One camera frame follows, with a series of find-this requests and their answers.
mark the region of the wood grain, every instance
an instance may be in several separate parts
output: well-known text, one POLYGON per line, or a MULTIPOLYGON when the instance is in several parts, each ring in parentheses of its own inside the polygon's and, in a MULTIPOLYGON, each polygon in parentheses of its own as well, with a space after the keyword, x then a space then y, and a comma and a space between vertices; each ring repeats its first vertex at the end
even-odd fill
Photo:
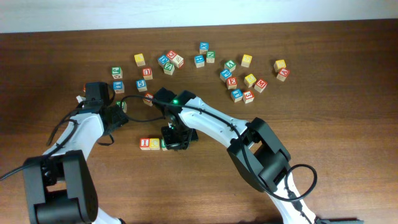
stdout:
MULTIPOLYGON (((110 68, 123 68, 125 94, 137 94, 141 77, 133 55, 143 53, 154 79, 189 90, 239 119, 267 121, 292 155, 291 164, 316 167, 318 185, 305 199, 323 218, 398 223, 398 20, 309 22, 249 26, 123 29, 0 35, 0 173, 46 150, 59 119, 76 105, 86 82, 111 83, 110 68), (200 41, 216 51, 216 63, 196 68, 200 41), (181 70, 164 75, 157 58, 174 50, 181 70), (233 103, 219 74, 222 63, 250 68, 233 72, 239 88, 253 73, 268 86, 253 103, 233 103), (285 82, 272 71, 285 59, 285 82)), ((129 100, 136 118, 155 108, 129 100)), ((95 146, 88 166, 102 209, 127 223, 238 223, 279 219, 268 196, 240 178, 226 149, 199 133, 187 151, 142 151, 138 139, 160 136, 164 121, 128 123, 116 143, 95 146)), ((294 174, 303 192, 312 176, 294 174)), ((22 174, 0 183, 1 223, 28 223, 22 174)))

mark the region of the wooden table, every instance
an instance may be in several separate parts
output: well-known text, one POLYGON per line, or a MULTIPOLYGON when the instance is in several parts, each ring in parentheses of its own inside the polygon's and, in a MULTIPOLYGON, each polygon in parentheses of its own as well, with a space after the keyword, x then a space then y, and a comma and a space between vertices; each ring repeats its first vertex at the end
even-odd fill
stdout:
MULTIPOLYGON (((235 118, 267 121, 290 164, 316 167, 318 185, 305 202, 320 217, 398 223, 397 20, 1 34, 0 173, 43 153, 84 83, 111 83, 112 66, 122 67, 126 88, 116 99, 137 94, 138 53, 154 72, 149 92, 189 90, 235 118), (196 68, 201 41, 216 51, 216 63, 196 68), (173 76, 157 64, 170 49, 185 59, 173 76), (250 73, 269 83, 247 105, 233 103, 219 78, 223 62, 240 64, 243 54, 253 61, 233 72, 238 87, 246 89, 250 73), (281 58, 292 71, 285 82, 272 71, 281 58)), ((140 119, 159 114, 141 100, 127 109, 140 119)), ((165 124, 130 122, 114 132, 115 144, 93 148, 88 167, 102 209, 127 223, 279 219, 269 197, 245 183, 226 149, 203 133, 187 151, 140 150, 139 138, 160 136, 165 124)), ((312 181, 305 169, 294 177, 301 193, 312 181)), ((22 174, 0 183, 0 222, 28 223, 22 174)))

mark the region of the toy block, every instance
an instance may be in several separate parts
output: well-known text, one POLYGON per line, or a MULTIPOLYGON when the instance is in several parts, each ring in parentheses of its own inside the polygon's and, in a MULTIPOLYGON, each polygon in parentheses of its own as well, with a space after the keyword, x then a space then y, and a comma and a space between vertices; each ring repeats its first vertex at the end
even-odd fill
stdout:
POLYGON ((172 64, 177 67, 177 68, 181 68, 182 65, 184 65, 184 58, 182 58, 179 55, 176 55, 173 60, 172 60, 172 64))
POLYGON ((249 68, 250 62, 251 62, 251 59, 252 59, 252 58, 253 58, 253 57, 250 56, 250 55, 243 55, 241 66, 246 67, 246 68, 249 68))
POLYGON ((195 65, 197 66, 197 68, 205 66, 205 59, 203 58, 203 55, 195 56, 195 65))
POLYGON ((224 69, 220 72, 220 79, 225 82, 227 78, 231 77, 232 73, 228 71, 228 69, 224 69))
POLYGON ((175 56, 177 56, 177 53, 175 53, 174 51, 169 51, 168 53, 167 53, 167 55, 166 55, 166 57, 170 60, 170 61, 172 61, 173 60, 173 58, 175 58, 175 56))
POLYGON ((160 146, 161 146, 161 148, 162 148, 163 151, 168 150, 168 149, 166 148, 166 143, 164 143, 164 140, 163 140, 163 139, 160 140, 160 146))
POLYGON ((276 76, 277 79, 279 79, 280 81, 284 82, 285 79, 287 78, 287 76, 290 74, 290 71, 287 70, 286 68, 282 68, 278 75, 276 76))
POLYGON ((123 78, 123 71, 121 67, 112 67, 112 76, 114 79, 123 78))
POLYGON ((77 100, 78 103, 81 103, 81 102, 85 101, 86 98, 82 97, 82 96, 76 96, 76 100, 77 100))
POLYGON ((124 93, 124 85, 122 81, 113 82, 113 90, 115 93, 124 93))
POLYGON ((254 100, 254 94, 251 90, 245 91, 243 93, 243 101, 244 103, 250 103, 254 100))
POLYGON ((158 58, 157 61, 159 62, 159 65, 162 68, 164 68, 164 64, 166 64, 167 62, 170 62, 170 60, 166 57, 166 55, 160 56, 160 58, 158 58))
POLYGON ((127 113, 127 103, 126 102, 123 101, 123 105, 122 105, 121 109, 123 110, 123 112, 127 113))
MULTIPOLYGON (((150 93, 145 94, 144 97, 146 97, 146 98, 151 98, 151 99, 154 98, 154 96, 153 96, 152 94, 150 94, 150 93)), ((148 106, 152 106, 152 105, 153 105, 152 100, 147 100, 147 99, 142 99, 142 100, 143 100, 144 103, 145 103, 146 105, 148 105, 148 106)))
POLYGON ((236 64, 232 60, 229 60, 225 63, 224 68, 228 69, 230 72, 233 72, 236 68, 236 64))
POLYGON ((209 50, 209 43, 208 42, 200 42, 199 46, 199 54, 205 54, 209 50))
POLYGON ((233 90, 238 87, 238 82, 235 77, 229 77, 226 79, 226 88, 227 90, 233 90))
POLYGON ((142 150, 150 150, 149 141, 150 141, 150 139, 147 139, 147 138, 140 139, 139 140, 139 147, 142 150))
POLYGON ((171 64, 171 63, 166 63, 166 64, 164 65, 163 71, 164 71, 165 74, 173 75, 173 72, 174 72, 174 65, 171 64))
POLYGON ((286 68, 285 60, 276 61, 275 64, 274 64, 275 72, 279 73, 279 70, 281 70, 282 68, 286 68))
POLYGON ((206 62, 207 63, 214 63, 216 59, 216 52, 215 51, 207 51, 206 53, 206 62))
POLYGON ((145 80, 154 79, 154 77, 152 76, 152 69, 151 68, 143 68, 142 69, 142 76, 144 77, 145 80))
POLYGON ((241 91, 240 89, 237 89, 237 90, 232 91, 232 93, 231 93, 231 98, 232 98, 232 100, 233 100, 235 103, 238 102, 238 101, 240 101, 240 100, 242 100, 242 98, 243 98, 242 91, 241 91))
POLYGON ((247 87, 252 87, 256 83, 257 79, 254 77, 253 74, 250 74, 246 77, 244 77, 244 84, 246 84, 247 87))
POLYGON ((137 66, 144 66, 145 65, 145 59, 143 54, 137 54, 134 56, 134 59, 136 59, 137 66))
POLYGON ((139 92, 147 91, 147 83, 145 82, 145 80, 138 80, 136 81, 136 84, 139 92))
POLYGON ((160 150, 160 140, 159 139, 149 139, 149 148, 151 150, 160 150))
POLYGON ((254 85, 254 89, 257 90, 259 93, 262 93, 262 91, 266 89, 267 84, 268 83, 266 81, 259 79, 254 85))

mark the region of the white wall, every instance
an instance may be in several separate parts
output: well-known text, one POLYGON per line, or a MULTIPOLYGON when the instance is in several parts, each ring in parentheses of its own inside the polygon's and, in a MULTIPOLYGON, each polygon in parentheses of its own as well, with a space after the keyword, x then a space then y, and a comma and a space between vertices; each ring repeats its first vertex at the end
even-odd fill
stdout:
POLYGON ((0 32, 398 18, 398 0, 0 0, 0 32))

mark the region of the blue block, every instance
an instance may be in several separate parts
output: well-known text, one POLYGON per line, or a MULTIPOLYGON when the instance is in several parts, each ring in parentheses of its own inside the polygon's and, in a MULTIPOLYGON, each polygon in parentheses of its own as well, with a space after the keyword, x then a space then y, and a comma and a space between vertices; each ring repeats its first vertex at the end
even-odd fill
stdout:
POLYGON ((166 57, 166 55, 162 55, 160 58, 157 59, 162 65, 166 64, 169 59, 166 57))
POLYGON ((229 77, 232 76, 232 73, 231 73, 229 70, 227 70, 227 69, 224 69, 220 74, 221 74, 225 79, 227 79, 227 78, 229 78, 229 77))
POLYGON ((142 87, 147 86, 147 83, 145 82, 145 80, 138 80, 138 81, 136 81, 136 84, 137 84, 137 88, 142 88, 142 87))
POLYGON ((209 49, 209 43, 208 42, 200 42, 200 50, 208 50, 209 49))
POLYGON ((121 90, 121 89, 123 89, 123 82, 122 82, 122 81, 113 82, 113 89, 114 89, 114 90, 121 90))
POLYGON ((205 58, 203 57, 203 55, 198 55, 198 56, 195 56, 195 61, 196 61, 196 63, 202 63, 205 61, 205 58))
POLYGON ((232 95, 234 96, 235 99, 243 96, 243 94, 242 94, 240 89, 232 91, 232 95))

